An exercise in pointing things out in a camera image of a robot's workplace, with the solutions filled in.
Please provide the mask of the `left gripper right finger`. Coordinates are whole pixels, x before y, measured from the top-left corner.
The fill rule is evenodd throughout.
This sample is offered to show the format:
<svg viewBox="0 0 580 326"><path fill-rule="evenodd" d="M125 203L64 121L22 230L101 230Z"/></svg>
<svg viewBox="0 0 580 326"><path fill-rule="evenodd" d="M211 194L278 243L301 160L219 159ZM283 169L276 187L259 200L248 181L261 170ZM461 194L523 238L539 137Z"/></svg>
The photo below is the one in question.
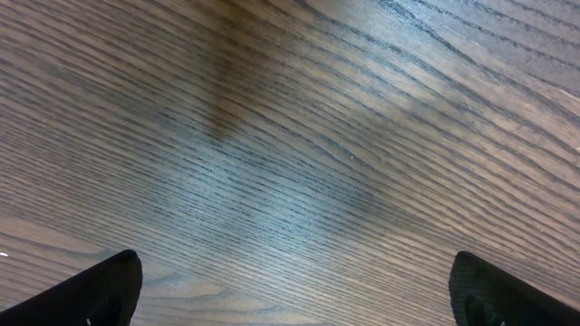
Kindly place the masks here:
<svg viewBox="0 0 580 326"><path fill-rule="evenodd" d="M478 256L460 251L449 275L458 326L579 326L579 311Z"/></svg>

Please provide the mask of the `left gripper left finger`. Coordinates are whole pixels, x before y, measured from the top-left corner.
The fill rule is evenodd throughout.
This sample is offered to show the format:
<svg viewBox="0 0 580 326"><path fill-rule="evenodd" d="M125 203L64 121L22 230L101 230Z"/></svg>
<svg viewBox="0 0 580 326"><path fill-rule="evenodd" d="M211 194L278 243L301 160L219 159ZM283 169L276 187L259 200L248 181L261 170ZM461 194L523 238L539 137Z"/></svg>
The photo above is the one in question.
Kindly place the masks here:
<svg viewBox="0 0 580 326"><path fill-rule="evenodd" d="M1 326L128 326L142 280L140 258L124 250L1 312Z"/></svg>

